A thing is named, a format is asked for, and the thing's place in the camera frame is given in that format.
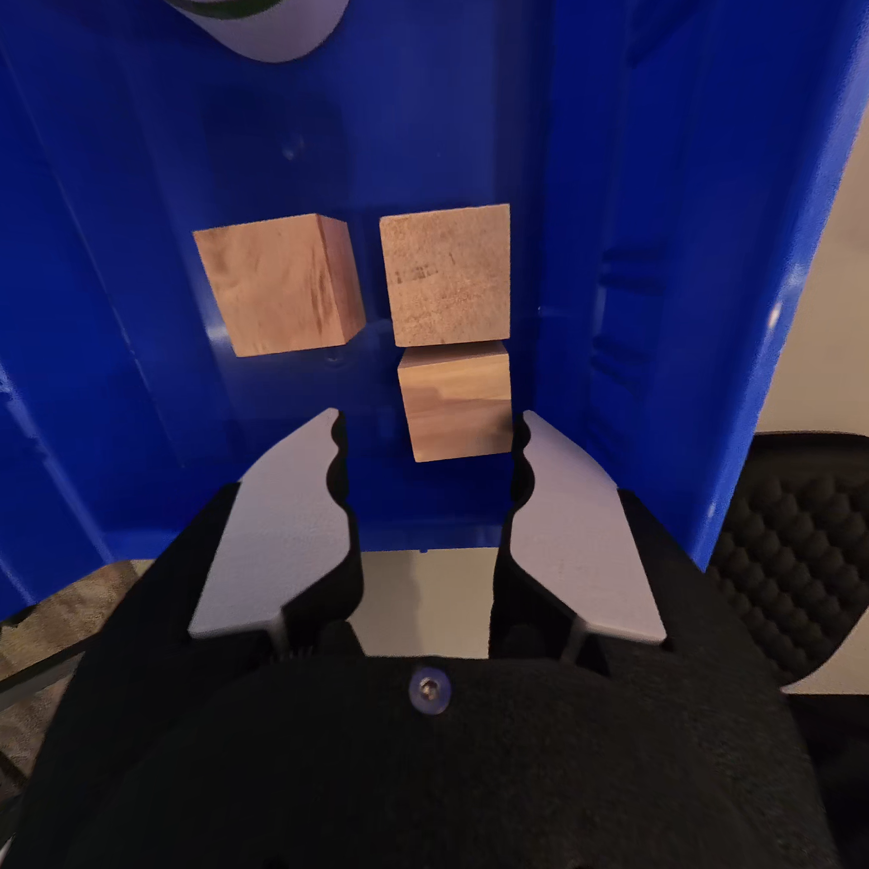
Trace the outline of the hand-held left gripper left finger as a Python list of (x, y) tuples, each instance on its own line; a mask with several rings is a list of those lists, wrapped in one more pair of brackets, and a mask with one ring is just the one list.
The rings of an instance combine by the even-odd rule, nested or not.
[(310, 642), (362, 599), (347, 506), (343, 414), (327, 408), (243, 474), (188, 627), (195, 639), (264, 631)]

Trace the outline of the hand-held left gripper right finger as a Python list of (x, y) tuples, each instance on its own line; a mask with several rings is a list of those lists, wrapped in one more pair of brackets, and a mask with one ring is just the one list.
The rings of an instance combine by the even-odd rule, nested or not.
[(490, 644), (518, 628), (544, 646), (606, 636), (658, 646), (667, 632), (613, 479), (532, 410), (516, 418), (511, 506), (493, 577)]

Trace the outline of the wooden cube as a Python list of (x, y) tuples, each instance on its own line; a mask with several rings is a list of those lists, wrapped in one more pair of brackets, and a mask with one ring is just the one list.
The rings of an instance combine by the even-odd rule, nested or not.
[(192, 236), (235, 356), (343, 346), (365, 328), (347, 223), (293, 215)]
[(381, 217), (398, 347), (509, 338), (510, 212), (503, 203)]
[(409, 347), (397, 374), (416, 462), (510, 452), (514, 415), (503, 342)]

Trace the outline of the blue plastic bin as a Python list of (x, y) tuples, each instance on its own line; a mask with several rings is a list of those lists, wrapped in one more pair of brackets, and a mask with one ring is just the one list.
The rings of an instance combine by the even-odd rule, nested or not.
[[(2, 618), (152, 559), (324, 407), (362, 548), (497, 544), (417, 465), (383, 216), (507, 203), (514, 407), (705, 568), (867, 100), (867, 2), (350, 2), (237, 56), (167, 2), (2, 2)], [(367, 326), (236, 358), (193, 231), (349, 226)]]

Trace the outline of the white paper cup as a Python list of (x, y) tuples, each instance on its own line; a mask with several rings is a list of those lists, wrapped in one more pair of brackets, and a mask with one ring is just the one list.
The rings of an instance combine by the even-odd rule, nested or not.
[(168, 1), (168, 5), (240, 57), (291, 62), (333, 33), (348, 1)]

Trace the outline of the black wrist rest pad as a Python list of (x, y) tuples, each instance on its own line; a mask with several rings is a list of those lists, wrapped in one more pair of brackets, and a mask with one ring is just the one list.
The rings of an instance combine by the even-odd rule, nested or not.
[(756, 434), (707, 576), (781, 687), (826, 664), (867, 609), (867, 436)]

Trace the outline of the black office chair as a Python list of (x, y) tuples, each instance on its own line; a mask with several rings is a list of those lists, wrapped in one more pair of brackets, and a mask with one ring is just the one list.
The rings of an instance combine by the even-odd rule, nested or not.
[(74, 613), (50, 601), (3, 620), (1, 711), (74, 672), (92, 642)]

